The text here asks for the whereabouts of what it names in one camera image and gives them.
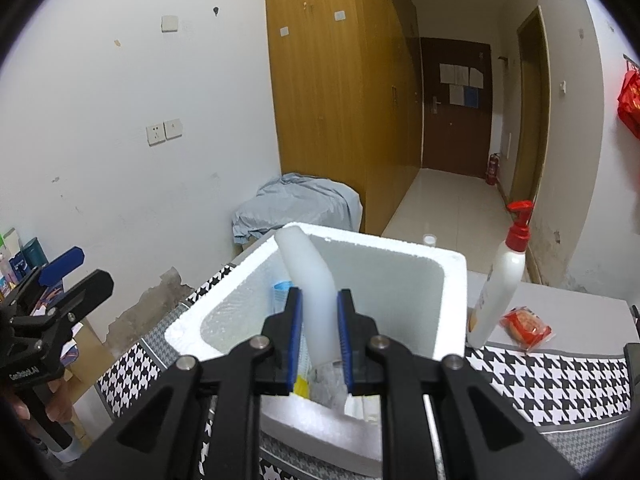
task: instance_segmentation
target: red pump cap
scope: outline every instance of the red pump cap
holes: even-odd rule
[[[516,213],[518,217],[509,228],[505,243],[512,251],[523,253],[527,250],[527,244],[531,238],[529,219],[533,213],[533,202],[531,200],[513,202],[507,206],[507,209],[511,213]]]

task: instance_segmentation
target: paper notice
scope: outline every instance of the paper notice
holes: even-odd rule
[[[469,86],[469,67],[456,65],[456,80],[455,85]]]
[[[470,108],[479,108],[480,96],[479,89],[473,86],[465,86],[465,106]]]
[[[449,85],[449,104],[465,105],[465,87],[460,85]]]
[[[456,83],[456,68],[454,65],[440,64],[440,82],[447,85]]]
[[[477,68],[469,70],[469,86],[475,86],[479,89],[484,88],[484,75]]]

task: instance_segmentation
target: styrofoam box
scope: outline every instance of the styrofoam box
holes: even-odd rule
[[[338,229],[298,225],[350,288],[356,311],[415,354],[464,355],[466,260],[453,251]],[[260,333],[271,289],[290,277],[270,238],[167,330],[180,354],[200,360],[229,352]],[[288,446],[342,468],[380,476],[380,428],[299,396],[263,397],[262,429]]]

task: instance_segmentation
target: light switch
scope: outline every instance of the light switch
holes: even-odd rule
[[[166,136],[164,135],[164,124],[152,124],[146,127],[146,140],[150,146],[165,142]]]
[[[177,32],[178,16],[163,16],[161,28],[163,32]]]
[[[180,119],[172,119],[164,122],[164,132],[167,139],[175,139],[182,135],[182,121]]]

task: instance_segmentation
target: curved white tube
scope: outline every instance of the curved white tube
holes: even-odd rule
[[[275,234],[291,281],[302,290],[306,346],[313,367],[339,361],[337,289],[326,262],[298,226]]]

